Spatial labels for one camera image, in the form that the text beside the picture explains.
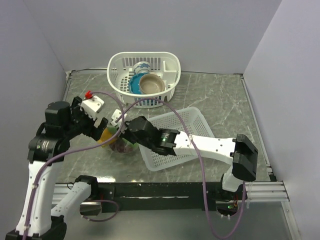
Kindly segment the purple fake grapes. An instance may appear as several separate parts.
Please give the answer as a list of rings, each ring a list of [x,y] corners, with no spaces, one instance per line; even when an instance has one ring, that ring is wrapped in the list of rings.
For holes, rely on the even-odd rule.
[[[117,139],[114,143],[110,144],[109,147],[118,153],[130,153],[134,150],[132,144],[125,142],[123,139]]]

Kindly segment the polka dot zip top bag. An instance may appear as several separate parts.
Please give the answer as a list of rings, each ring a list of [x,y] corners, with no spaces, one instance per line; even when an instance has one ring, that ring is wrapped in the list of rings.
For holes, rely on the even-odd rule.
[[[111,138],[117,132],[117,128],[108,124],[106,129],[100,136],[100,139],[97,141],[98,144],[105,142]],[[131,153],[138,149],[139,145],[137,143],[133,144],[126,139],[120,138],[119,136],[115,137],[112,141],[101,146],[102,148],[109,148],[117,153]]]

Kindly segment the orange fake fruit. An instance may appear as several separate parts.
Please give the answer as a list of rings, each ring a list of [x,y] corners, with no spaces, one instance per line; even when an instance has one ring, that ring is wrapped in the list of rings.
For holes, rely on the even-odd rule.
[[[106,140],[110,139],[113,135],[115,135],[115,134],[111,134],[106,128],[103,131],[103,133],[101,134],[100,139],[97,141],[97,143],[101,144],[101,143],[105,142]],[[117,139],[118,139],[117,137],[113,138],[110,142],[104,144],[102,147],[106,147],[110,144],[113,144]]]

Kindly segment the green fake pepper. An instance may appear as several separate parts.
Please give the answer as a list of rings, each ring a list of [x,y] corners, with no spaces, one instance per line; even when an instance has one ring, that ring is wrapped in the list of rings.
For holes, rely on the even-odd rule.
[[[117,128],[116,127],[114,127],[114,126],[108,126],[107,127],[107,130],[112,134],[112,135],[114,135],[116,132],[117,132]]]

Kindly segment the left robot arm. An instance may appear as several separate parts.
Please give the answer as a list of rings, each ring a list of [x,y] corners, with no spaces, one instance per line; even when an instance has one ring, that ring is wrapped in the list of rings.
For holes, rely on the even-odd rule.
[[[5,236],[7,240],[62,240],[67,221],[80,212],[82,202],[94,201],[100,193],[96,177],[81,175],[69,193],[52,207],[54,190],[70,141],[85,135],[98,141],[108,120],[102,118],[95,126],[105,102],[98,96],[75,97],[72,103],[52,102],[46,108],[45,121],[29,142],[29,179],[23,211],[16,228]]]

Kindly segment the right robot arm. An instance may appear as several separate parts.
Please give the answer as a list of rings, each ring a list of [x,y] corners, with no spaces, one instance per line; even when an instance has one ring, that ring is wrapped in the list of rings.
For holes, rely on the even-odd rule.
[[[229,165],[222,175],[219,195],[232,198],[243,182],[257,177],[259,151],[244,134],[234,138],[214,138],[168,128],[156,128],[144,116],[126,121],[120,137],[161,156],[196,156]]]

